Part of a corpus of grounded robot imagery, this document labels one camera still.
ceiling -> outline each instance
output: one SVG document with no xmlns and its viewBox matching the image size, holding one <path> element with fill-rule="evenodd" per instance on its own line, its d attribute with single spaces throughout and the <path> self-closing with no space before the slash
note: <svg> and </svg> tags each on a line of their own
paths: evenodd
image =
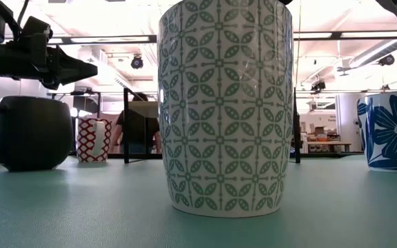
<svg viewBox="0 0 397 248">
<path fill-rule="evenodd" d="M 48 22 L 55 36 L 108 36 L 157 34 L 162 14 L 179 0 L 67 0 L 67 3 L 48 3 L 48 0 L 31 0 L 26 16 Z M 3 0 L 17 17 L 23 0 Z M 359 31 L 397 30 L 397 18 L 384 10 L 375 0 L 294 0 L 287 6 L 293 16 L 294 31 Z M 397 89 L 397 51 L 391 66 L 369 64 L 355 70 L 337 72 L 347 62 L 377 45 L 379 40 L 301 41 L 294 43 L 294 83 L 297 90 L 309 90 L 317 80 L 326 82 L 326 90 L 377 90 L 384 84 Z M 157 90 L 157 54 L 155 44 L 105 45 L 107 54 L 120 54 L 108 59 L 123 78 L 136 90 Z M 131 68 L 134 54 L 141 54 L 142 69 Z M 90 85 L 78 82 L 77 85 Z M 114 82 L 103 82 L 100 89 L 121 91 Z M 298 108 L 307 107 L 311 94 L 299 94 Z M 317 96 L 333 101 L 333 95 Z"/>
</svg>

black mug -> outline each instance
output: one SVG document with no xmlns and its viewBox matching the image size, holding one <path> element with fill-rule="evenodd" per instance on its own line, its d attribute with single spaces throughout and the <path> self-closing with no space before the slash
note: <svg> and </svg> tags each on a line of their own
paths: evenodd
<svg viewBox="0 0 397 248">
<path fill-rule="evenodd" d="M 0 101 L 0 164 L 11 172 L 54 169 L 72 148 L 68 105 L 31 96 Z"/>
</svg>

red and white patterned container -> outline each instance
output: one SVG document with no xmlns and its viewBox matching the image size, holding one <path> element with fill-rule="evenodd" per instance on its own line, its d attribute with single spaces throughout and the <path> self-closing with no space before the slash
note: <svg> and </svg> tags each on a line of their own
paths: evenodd
<svg viewBox="0 0 397 248">
<path fill-rule="evenodd" d="M 100 118 L 78 119 L 77 158 L 82 163 L 106 162 L 112 123 Z"/>
</svg>

cup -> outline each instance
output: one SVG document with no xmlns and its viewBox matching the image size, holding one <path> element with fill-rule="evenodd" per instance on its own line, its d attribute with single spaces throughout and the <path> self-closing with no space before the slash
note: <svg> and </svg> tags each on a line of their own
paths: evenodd
<svg viewBox="0 0 397 248">
<path fill-rule="evenodd" d="M 111 121 L 102 118 L 79 118 L 77 159 L 81 163 L 106 162 L 110 148 Z"/>
<path fill-rule="evenodd" d="M 163 164 L 175 208 L 276 211 L 292 138 L 290 11 L 277 0 L 188 0 L 160 21 Z"/>
<path fill-rule="evenodd" d="M 0 101 L 0 164 L 9 171 L 53 169 L 72 148 L 67 104 L 31 97 Z"/>
<path fill-rule="evenodd" d="M 397 172 L 397 92 L 366 96 L 357 107 L 370 170 Z"/>
</svg>

person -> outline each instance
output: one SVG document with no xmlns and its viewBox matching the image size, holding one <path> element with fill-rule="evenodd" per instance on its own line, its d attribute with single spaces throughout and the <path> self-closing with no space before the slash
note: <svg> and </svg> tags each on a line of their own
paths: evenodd
<svg viewBox="0 0 397 248">
<path fill-rule="evenodd" d="M 144 93 L 136 93 L 133 101 L 148 101 L 148 97 Z M 147 118 L 148 120 L 148 129 L 145 131 L 145 117 L 140 114 L 129 110 L 128 116 L 123 119 L 123 111 L 119 115 L 116 127 L 114 127 L 112 132 L 112 145 L 110 146 L 109 153 L 114 151 L 114 147 L 117 145 L 121 146 L 121 153 L 124 153 L 122 142 L 119 144 L 119 138 L 122 135 L 122 126 L 125 121 L 127 121 L 130 127 L 129 132 L 127 132 L 128 136 L 128 147 L 129 153 L 131 154 L 144 154 L 145 151 L 151 153 L 153 148 L 153 137 L 156 138 L 156 153 L 161 153 L 160 142 L 159 142 L 159 122 L 156 118 Z"/>
</svg>

